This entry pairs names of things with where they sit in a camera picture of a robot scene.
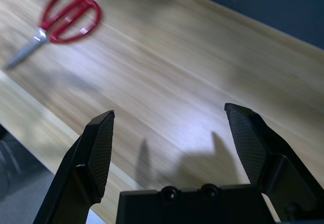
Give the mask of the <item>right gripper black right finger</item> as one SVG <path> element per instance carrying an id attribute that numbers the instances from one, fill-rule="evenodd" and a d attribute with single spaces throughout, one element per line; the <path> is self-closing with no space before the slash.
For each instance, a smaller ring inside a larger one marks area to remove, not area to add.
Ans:
<path id="1" fill-rule="evenodd" d="M 259 114 L 224 106 L 236 152 L 251 184 L 265 194 L 282 221 L 323 219 L 323 188 L 290 145 Z"/>

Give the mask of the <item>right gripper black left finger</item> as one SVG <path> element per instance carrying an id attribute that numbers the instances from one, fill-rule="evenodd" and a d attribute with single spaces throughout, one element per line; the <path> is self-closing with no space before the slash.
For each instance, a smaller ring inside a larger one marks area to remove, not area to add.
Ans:
<path id="1" fill-rule="evenodd" d="M 93 118 L 65 154 L 34 223 L 86 223 L 100 203 L 112 153 L 114 111 Z"/>

